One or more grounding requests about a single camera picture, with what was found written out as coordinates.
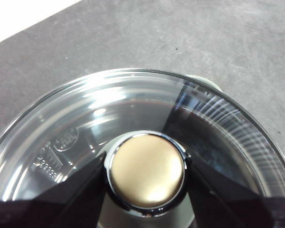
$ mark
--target gray surface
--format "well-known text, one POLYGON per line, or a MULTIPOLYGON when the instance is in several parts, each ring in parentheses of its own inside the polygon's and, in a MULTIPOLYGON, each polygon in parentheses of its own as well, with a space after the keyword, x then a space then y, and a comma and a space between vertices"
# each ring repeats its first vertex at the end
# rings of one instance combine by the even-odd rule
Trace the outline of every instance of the gray surface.
POLYGON ((284 0, 79 2, 0 43, 0 133, 56 86, 121 67, 214 81, 285 154, 284 0))

